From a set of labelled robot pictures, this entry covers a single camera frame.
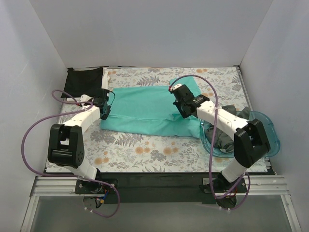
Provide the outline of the teal t shirt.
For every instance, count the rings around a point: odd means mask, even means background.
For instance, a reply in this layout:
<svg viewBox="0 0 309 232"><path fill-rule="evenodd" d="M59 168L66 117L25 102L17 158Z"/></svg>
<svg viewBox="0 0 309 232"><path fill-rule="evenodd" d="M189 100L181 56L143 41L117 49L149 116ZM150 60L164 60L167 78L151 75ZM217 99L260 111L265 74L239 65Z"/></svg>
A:
<svg viewBox="0 0 309 232"><path fill-rule="evenodd" d="M167 86L114 88L111 112L100 122L103 130L154 136L199 138L199 119L183 118Z"/></svg>

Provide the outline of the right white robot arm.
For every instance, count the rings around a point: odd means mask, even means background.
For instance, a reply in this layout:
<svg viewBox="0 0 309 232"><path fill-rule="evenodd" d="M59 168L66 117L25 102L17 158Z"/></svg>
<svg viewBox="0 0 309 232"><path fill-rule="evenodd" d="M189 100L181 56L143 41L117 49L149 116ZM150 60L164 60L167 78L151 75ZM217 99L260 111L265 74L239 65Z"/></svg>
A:
<svg viewBox="0 0 309 232"><path fill-rule="evenodd" d="M234 157L213 181L222 191L231 191L236 186L236 179L270 151L263 123L258 119L248 121L220 109L204 95L195 97L186 85L177 84L169 91L183 118L195 116L207 121L233 140Z"/></svg>

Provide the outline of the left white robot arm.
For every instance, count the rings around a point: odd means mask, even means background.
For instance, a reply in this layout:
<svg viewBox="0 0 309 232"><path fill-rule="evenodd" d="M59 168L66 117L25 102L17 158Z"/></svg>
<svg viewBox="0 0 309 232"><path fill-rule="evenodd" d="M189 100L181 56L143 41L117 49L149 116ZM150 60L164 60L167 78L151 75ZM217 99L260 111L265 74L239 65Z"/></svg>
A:
<svg viewBox="0 0 309 232"><path fill-rule="evenodd" d="M48 161L76 176L87 178L86 187L92 193L100 192L103 182L96 177L97 168L85 159L83 134L95 121L107 119L111 112L108 103L110 94L104 88L99 89L94 97L83 94L79 101L75 101L81 112L50 129Z"/></svg>

